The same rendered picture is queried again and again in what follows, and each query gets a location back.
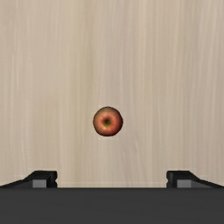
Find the red apple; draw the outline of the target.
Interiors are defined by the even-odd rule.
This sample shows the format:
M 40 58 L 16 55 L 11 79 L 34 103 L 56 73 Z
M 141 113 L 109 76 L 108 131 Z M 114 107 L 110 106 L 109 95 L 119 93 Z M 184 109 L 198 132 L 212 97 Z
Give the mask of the red apple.
M 122 129 L 123 118 L 117 109 L 103 107 L 95 113 L 93 125 L 99 135 L 112 137 Z

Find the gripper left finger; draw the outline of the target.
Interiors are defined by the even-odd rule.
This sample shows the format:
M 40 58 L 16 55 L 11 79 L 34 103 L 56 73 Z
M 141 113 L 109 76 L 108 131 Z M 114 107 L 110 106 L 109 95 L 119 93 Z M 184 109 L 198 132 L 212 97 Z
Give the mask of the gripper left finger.
M 24 179 L 0 185 L 0 188 L 57 188 L 56 171 L 34 171 Z

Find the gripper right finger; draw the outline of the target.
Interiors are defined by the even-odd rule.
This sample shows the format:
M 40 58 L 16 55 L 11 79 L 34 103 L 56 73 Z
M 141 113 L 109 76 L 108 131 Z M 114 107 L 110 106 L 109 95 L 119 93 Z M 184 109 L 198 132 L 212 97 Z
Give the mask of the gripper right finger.
M 222 185 L 200 179 L 190 171 L 168 171 L 166 178 L 167 188 L 222 188 Z

